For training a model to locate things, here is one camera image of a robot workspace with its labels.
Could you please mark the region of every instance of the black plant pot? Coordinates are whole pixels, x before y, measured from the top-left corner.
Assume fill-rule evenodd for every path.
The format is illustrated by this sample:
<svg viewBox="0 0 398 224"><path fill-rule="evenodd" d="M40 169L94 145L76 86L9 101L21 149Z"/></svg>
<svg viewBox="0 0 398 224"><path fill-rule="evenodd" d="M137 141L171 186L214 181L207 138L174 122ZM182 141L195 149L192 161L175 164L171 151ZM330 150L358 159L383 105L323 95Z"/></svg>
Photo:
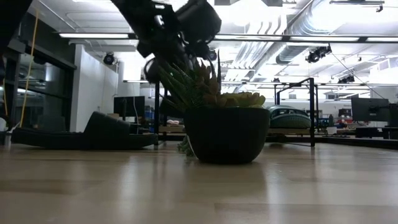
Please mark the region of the black plant pot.
<svg viewBox="0 0 398 224"><path fill-rule="evenodd" d="M184 116L193 152L203 162L244 164L261 152L269 111L260 108L199 108Z"/></svg>

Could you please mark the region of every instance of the computer monitor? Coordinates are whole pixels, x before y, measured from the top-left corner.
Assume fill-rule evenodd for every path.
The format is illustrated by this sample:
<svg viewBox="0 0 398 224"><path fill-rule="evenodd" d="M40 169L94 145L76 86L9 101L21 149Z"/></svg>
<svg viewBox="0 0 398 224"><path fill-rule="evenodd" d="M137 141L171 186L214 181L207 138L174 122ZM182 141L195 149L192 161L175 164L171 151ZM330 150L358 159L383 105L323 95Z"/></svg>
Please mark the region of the computer monitor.
<svg viewBox="0 0 398 224"><path fill-rule="evenodd" d="M354 121L389 121L390 111L387 99L352 98Z"/></svg>
<svg viewBox="0 0 398 224"><path fill-rule="evenodd" d="M126 111L124 113L124 105L126 102ZM144 96L129 96L129 97L115 97L113 101L113 113L126 117L144 117L145 116L145 97Z"/></svg>

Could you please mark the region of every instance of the yellow cord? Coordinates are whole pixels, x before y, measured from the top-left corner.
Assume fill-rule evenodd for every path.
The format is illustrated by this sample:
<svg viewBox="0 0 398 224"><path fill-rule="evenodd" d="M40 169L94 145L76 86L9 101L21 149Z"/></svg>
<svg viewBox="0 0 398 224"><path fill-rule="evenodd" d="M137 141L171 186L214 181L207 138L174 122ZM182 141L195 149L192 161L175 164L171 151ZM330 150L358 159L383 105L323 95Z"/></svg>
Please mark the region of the yellow cord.
<svg viewBox="0 0 398 224"><path fill-rule="evenodd" d="M8 116L8 109L7 109L7 96L6 96L6 79L2 79L2 92L4 97L4 107L6 109L6 116Z"/></svg>
<svg viewBox="0 0 398 224"><path fill-rule="evenodd" d="M32 64L33 64L33 52L35 50L35 42L36 42L36 30L37 30L37 23L39 21L39 10L36 9L36 21L35 21L35 29L33 30L33 41L32 41L32 50L30 51L30 64L29 64L29 69L27 72L26 76L26 86L25 86L25 96L24 96L24 104L22 105L22 114L21 114L21 121L19 123L19 127L22 127L22 124L24 122L24 115L25 115L25 106L26 106L26 98L27 98L27 88L29 86L29 76L30 76L30 71L32 70Z"/></svg>

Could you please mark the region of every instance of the ceiling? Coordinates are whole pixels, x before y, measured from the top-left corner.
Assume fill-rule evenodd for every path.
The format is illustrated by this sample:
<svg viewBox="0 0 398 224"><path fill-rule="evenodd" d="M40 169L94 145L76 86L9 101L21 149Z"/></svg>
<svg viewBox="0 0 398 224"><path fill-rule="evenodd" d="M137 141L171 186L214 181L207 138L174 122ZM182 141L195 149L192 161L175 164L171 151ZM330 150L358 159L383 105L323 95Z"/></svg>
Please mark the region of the ceiling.
<svg viewBox="0 0 398 224"><path fill-rule="evenodd" d="M261 0L239 0L230 6L214 6L223 20L220 33L282 34L286 31L290 34L289 32L296 32L290 30L291 27L306 29L301 27L300 22L307 22L314 27L313 33L309 35L398 33L396 0L385 0L382 12L376 12L378 6L332 6L330 0L314 0L313 4L317 2L319 7L315 9L315 6L310 5L303 10L301 16L298 13L310 0L283 1L283 7L268 7ZM186 0L165 2L173 5L176 10ZM40 11L40 19L59 32L132 32L118 9L106 0L35 0L29 12L34 13L35 8ZM137 54L134 52L136 40L85 40L80 43L99 57L105 52L114 51L121 60L128 60L133 58L132 54ZM336 83L339 77L349 74L346 68L350 68L364 81L369 81L371 70L377 69L378 63L398 57L398 46L393 44L331 44L335 56L327 55L319 62L309 64L305 57L310 49L317 46L308 46L288 64L281 65L275 57L287 47L285 44L214 41L211 47L219 49L221 61L228 64L229 69L224 71L224 79L229 81L248 79L270 82L278 77L282 82L296 82L306 77L315 77L318 82ZM244 53L244 58L239 58L239 53Z"/></svg>

